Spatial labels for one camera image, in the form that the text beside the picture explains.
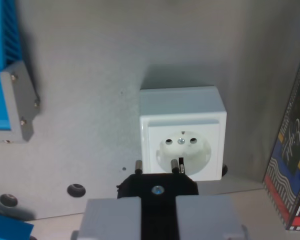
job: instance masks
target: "screw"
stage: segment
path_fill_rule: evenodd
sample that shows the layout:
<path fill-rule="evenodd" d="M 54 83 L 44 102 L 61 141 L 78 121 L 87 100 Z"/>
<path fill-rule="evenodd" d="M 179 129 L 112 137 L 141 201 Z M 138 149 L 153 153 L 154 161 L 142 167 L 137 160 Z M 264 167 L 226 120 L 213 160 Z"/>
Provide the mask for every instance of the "screw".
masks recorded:
<path fill-rule="evenodd" d="M 155 195 L 163 194 L 165 191 L 163 186 L 154 186 L 151 190 L 151 192 Z"/>
<path fill-rule="evenodd" d="M 21 126 L 24 126 L 24 125 L 26 125 L 27 124 L 27 120 L 25 120 L 23 117 L 21 118 L 21 120 L 20 120 L 20 125 Z"/>
<path fill-rule="evenodd" d="M 184 144 L 186 141 L 183 138 L 178 139 L 178 144 Z"/>
<path fill-rule="evenodd" d="M 40 101 L 38 99 L 34 100 L 34 107 L 35 108 L 40 107 Z"/>
<path fill-rule="evenodd" d="M 18 80 L 18 75 L 16 75 L 16 74 L 11 74 L 11 81 L 14 83 L 14 82 L 16 82 Z"/>

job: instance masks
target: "round hole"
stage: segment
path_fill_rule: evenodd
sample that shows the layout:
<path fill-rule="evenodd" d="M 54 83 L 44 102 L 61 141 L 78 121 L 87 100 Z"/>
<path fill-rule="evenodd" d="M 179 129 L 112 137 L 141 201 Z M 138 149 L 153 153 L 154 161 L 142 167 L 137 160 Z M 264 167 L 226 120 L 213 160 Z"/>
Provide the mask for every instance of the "round hole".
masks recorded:
<path fill-rule="evenodd" d="M 226 175 L 227 172 L 228 172 L 228 166 L 225 165 L 225 164 L 223 164 L 223 165 L 222 165 L 222 177 L 223 177 L 224 175 Z"/>
<path fill-rule="evenodd" d="M 11 194 L 2 194 L 0 196 L 0 203 L 8 208 L 13 208 L 18 205 L 18 199 Z"/>
<path fill-rule="evenodd" d="M 68 186 L 66 191 L 71 197 L 74 198 L 81 198 L 86 194 L 85 187 L 80 184 L 71 184 Z"/>
<path fill-rule="evenodd" d="M 193 138 L 190 139 L 190 143 L 191 143 L 191 144 L 195 144 L 196 142 L 197 142 L 197 139 L 196 139 L 196 138 L 193 137 Z"/>
<path fill-rule="evenodd" d="M 171 140 L 171 139 L 167 139 L 167 140 L 165 140 L 165 144 L 167 144 L 167 145 L 171 145 L 171 144 L 172 144 L 172 140 Z"/>

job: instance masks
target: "blue heat sink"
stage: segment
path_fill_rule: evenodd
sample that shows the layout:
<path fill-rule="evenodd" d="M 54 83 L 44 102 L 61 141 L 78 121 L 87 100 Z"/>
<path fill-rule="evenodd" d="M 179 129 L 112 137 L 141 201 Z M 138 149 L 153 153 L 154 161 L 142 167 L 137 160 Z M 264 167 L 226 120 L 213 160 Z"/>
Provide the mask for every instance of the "blue heat sink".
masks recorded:
<path fill-rule="evenodd" d="M 29 240 L 34 226 L 0 215 L 0 240 Z"/>
<path fill-rule="evenodd" d="M 14 0 L 0 0 L 0 72 L 22 60 Z M 0 82 L 0 130 L 10 130 L 8 111 Z"/>

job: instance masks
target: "electrical socket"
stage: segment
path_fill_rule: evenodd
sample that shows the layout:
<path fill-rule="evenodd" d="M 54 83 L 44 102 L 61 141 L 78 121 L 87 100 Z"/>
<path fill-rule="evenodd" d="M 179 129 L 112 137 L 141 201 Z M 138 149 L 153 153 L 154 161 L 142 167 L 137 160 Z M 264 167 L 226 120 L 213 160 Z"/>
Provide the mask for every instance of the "electrical socket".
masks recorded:
<path fill-rule="evenodd" d="M 194 181 L 220 180 L 226 118 L 214 86 L 141 90 L 143 172 L 171 173 L 177 159 Z"/>

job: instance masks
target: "colorful box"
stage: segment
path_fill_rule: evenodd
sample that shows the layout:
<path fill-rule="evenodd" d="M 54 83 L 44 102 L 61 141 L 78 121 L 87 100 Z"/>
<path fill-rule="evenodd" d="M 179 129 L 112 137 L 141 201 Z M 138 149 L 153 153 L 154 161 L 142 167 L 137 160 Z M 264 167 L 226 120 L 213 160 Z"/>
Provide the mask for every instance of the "colorful box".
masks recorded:
<path fill-rule="evenodd" d="M 285 228 L 300 231 L 300 67 L 263 184 Z"/>

